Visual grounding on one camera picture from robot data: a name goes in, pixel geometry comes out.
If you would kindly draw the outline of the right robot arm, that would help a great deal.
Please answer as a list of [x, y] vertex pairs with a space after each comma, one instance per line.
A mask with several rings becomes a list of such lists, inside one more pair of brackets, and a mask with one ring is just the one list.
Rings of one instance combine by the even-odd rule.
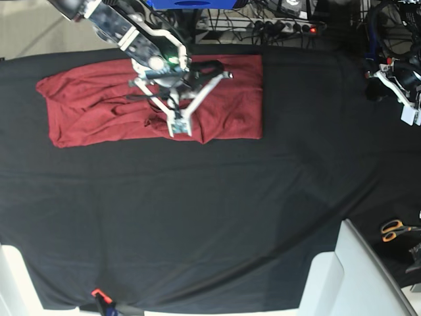
[[132, 60], [138, 87], [166, 115], [171, 137], [193, 134], [193, 113], [231, 72], [217, 60], [194, 62], [176, 29], [164, 21], [158, 28], [146, 20], [141, 1], [52, 1], [67, 20], [90, 21], [98, 36], [115, 44]]

